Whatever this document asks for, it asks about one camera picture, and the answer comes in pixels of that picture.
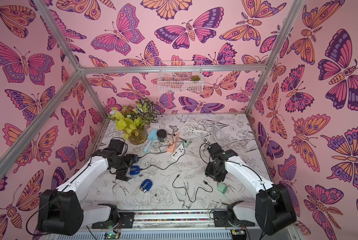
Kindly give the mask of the white power strip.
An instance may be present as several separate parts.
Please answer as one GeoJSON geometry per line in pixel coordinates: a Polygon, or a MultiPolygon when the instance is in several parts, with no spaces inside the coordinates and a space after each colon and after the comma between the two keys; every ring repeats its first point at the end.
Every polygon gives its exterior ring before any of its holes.
{"type": "Polygon", "coordinates": [[[184,155],[186,152],[186,149],[183,145],[180,145],[171,155],[171,158],[174,161],[177,161],[182,155],[184,155]]]}

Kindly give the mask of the green charger adapter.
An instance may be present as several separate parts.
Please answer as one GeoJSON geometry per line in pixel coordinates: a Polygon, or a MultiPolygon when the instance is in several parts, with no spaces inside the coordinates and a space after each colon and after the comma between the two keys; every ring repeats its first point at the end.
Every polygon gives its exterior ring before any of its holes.
{"type": "Polygon", "coordinates": [[[222,193],[225,194],[228,190],[228,186],[225,185],[224,183],[217,183],[217,190],[222,193]]]}
{"type": "Polygon", "coordinates": [[[189,140],[183,140],[183,146],[185,147],[185,148],[187,148],[189,145],[190,145],[190,141],[189,140]]]}

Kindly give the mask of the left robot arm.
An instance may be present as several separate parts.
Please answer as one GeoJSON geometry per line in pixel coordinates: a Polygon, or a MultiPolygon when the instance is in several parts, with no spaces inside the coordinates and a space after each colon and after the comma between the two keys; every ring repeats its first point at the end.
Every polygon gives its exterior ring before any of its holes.
{"type": "Polygon", "coordinates": [[[97,223],[109,229],[119,227],[121,217],[116,205],[99,204],[84,210],[81,202],[99,175],[114,169],[117,180],[128,181],[127,173],[138,161],[137,155],[127,153],[124,141],[112,139],[107,148],[95,151],[71,179],[41,194],[37,230],[43,234],[72,236],[80,228],[97,223]]]}

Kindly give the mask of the blue clip bottom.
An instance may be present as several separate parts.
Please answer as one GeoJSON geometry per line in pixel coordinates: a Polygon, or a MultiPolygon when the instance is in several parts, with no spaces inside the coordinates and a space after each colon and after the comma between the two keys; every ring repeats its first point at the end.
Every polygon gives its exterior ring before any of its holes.
{"type": "Polygon", "coordinates": [[[153,183],[151,180],[146,179],[142,182],[142,184],[140,185],[140,190],[145,193],[148,192],[153,186],[153,183]]]}

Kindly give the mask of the orange power strip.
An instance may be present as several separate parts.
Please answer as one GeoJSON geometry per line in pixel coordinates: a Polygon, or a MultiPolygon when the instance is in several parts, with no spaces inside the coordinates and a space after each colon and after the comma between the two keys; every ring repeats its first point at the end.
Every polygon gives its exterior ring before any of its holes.
{"type": "Polygon", "coordinates": [[[168,142],[168,146],[167,146],[167,152],[168,153],[174,153],[175,149],[176,149],[176,144],[179,138],[179,132],[173,132],[171,134],[171,137],[169,138],[169,142],[168,142]]]}

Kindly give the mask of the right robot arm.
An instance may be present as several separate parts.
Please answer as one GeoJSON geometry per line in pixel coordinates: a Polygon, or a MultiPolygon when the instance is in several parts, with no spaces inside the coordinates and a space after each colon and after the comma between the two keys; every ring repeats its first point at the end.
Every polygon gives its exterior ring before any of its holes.
{"type": "Polygon", "coordinates": [[[256,173],[233,150],[224,151],[217,143],[207,147],[210,160],[205,175],[222,185],[227,175],[234,176],[255,197],[253,207],[242,201],[227,205],[226,211],[217,211],[214,221],[226,219],[232,227],[257,224],[263,235],[272,236],[297,221],[289,190],[283,184],[274,184],[256,173]]]}

